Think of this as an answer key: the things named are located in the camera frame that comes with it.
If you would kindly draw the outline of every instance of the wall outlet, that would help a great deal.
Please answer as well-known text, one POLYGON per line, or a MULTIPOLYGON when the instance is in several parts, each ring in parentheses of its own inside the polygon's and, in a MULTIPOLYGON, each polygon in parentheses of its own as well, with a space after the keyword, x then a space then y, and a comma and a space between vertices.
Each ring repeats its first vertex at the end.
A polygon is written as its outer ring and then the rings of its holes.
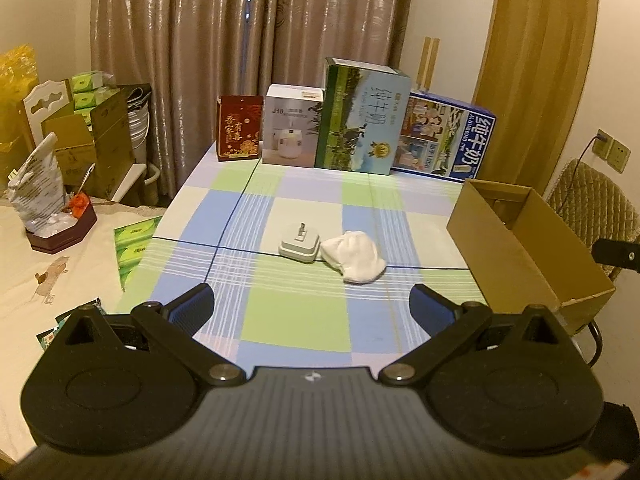
POLYGON ((607 156, 609 155, 609 152, 611 151, 611 147, 613 145, 613 137, 611 137, 607 132, 603 132, 602 130, 598 130, 598 133, 603 134, 605 137, 607 137, 607 140, 594 140, 591 151, 599 156, 602 160, 607 160, 607 156))
POLYGON ((609 155, 607 155, 607 164, 618 173, 622 173, 625 171, 629 155, 631 155, 631 150, 621 142, 614 140, 609 155))

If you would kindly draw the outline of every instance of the blue and green plaid tablecloth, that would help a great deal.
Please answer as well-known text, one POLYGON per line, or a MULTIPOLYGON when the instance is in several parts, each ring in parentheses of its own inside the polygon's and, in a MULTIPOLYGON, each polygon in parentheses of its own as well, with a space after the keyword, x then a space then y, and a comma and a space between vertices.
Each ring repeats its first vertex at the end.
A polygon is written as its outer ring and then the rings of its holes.
POLYGON ((195 338, 250 374, 257 365, 367 365, 374 374, 428 339, 409 314, 409 291, 426 283, 455 302, 482 300, 446 225, 460 184, 200 161, 167 210, 118 306, 163 303, 197 283, 216 306, 195 338), (369 285, 345 284, 318 261, 278 255, 284 229, 304 222, 326 240, 364 231, 388 267, 369 285))

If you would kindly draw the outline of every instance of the wall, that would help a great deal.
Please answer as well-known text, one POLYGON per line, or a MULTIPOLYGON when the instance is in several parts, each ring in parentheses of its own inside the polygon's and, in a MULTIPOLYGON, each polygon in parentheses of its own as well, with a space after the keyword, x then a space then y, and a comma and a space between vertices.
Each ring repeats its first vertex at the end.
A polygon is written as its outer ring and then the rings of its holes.
POLYGON ((412 0, 400 69, 416 79, 424 37, 440 38, 431 91, 471 102, 494 0, 412 0))
MULTIPOLYGON (((589 150, 583 161, 610 177, 640 211, 640 0, 600 0, 591 63, 580 105, 551 182, 577 158, 598 128, 631 149, 617 173, 589 150)), ((596 318, 604 352, 594 371, 607 400, 629 405, 640 420, 640 274, 623 270, 618 290, 596 318)), ((583 335, 586 353, 592 352, 583 335)))
POLYGON ((29 43, 41 81, 89 70, 90 7, 91 0, 0 0, 0 52, 29 43))

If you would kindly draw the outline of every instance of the screw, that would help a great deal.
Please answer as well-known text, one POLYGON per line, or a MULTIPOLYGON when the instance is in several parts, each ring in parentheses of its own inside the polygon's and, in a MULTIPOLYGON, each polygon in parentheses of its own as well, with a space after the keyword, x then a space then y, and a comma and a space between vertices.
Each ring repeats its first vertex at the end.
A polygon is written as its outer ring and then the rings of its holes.
POLYGON ((209 369, 209 376, 217 381, 232 381, 240 376, 241 370, 236 365, 219 364, 209 369))
POLYGON ((394 363, 385 367, 382 373, 392 381, 405 381, 415 375, 415 368, 405 363, 394 363))

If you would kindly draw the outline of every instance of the curtain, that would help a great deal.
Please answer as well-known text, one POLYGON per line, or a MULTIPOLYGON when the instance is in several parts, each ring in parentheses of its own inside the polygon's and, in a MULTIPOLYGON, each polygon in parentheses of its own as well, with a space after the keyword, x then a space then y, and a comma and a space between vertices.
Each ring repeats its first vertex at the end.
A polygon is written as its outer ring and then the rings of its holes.
POLYGON ((322 86, 324 58, 397 67, 410 0, 253 0, 248 92, 322 86))
POLYGON ((220 95, 321 86, 327 56, 397 67, 409 2, 92 0, 92 67, 151 83, 151 159, 173 197, 214 139, 220 95))
POLYGON ((175 196, 214 138, 216 101, 239 94, 245 0, 92 0, 92 67, 153 88, 151 159, 175 196))
POLYGON ((580 101, 597 12, 598 0, 495 1, 474 102, 498 120, 478 178, 544 192, 580 101))

